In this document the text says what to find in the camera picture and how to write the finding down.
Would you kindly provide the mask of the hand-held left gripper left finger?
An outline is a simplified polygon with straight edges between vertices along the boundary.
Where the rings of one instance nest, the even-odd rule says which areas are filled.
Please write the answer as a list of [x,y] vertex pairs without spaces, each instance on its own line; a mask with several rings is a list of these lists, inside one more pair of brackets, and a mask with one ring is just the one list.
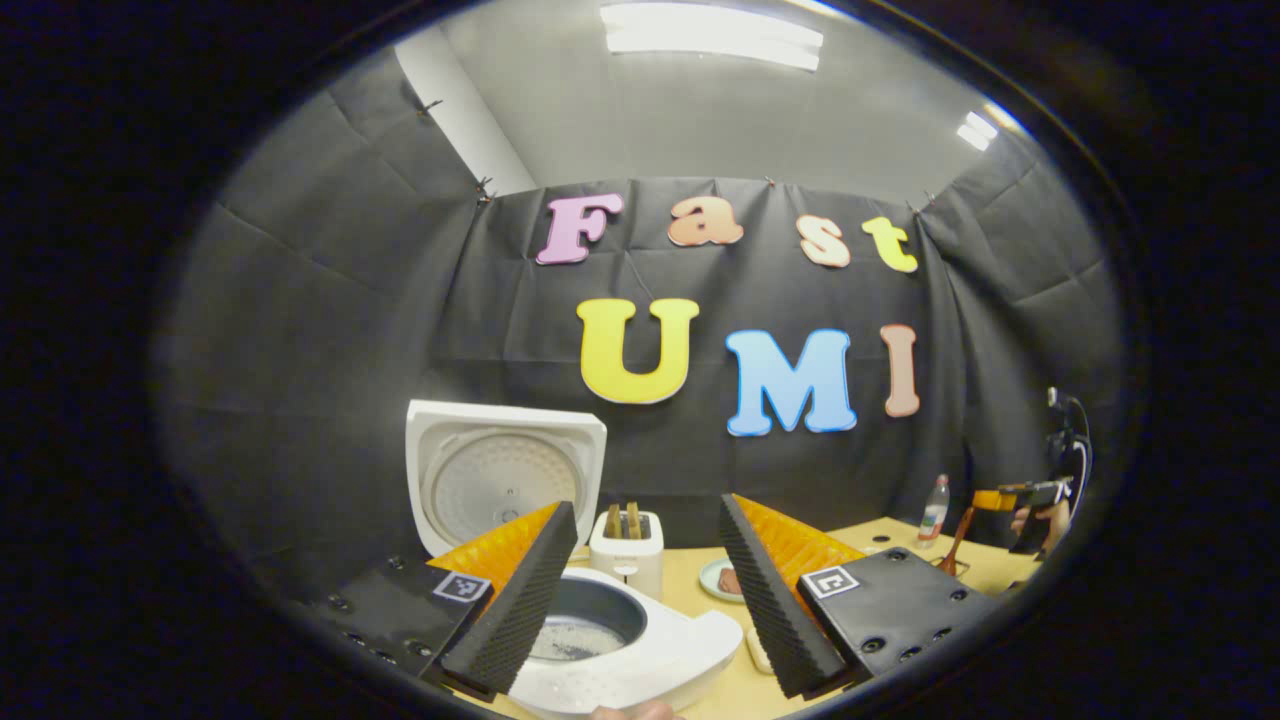
[[303,606],[337,641],[445,693],[490,702],[513,685],[577,542],[575,507],[559,501],[440,557],[388,559]]

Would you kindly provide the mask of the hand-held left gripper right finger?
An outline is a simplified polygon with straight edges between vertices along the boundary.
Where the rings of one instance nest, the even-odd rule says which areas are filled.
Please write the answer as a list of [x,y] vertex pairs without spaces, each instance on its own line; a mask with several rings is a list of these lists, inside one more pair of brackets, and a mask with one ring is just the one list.
[[719,538],[788,698],[893,673],[997,606],[910,550],[864,553],[739,495],[721,498]]

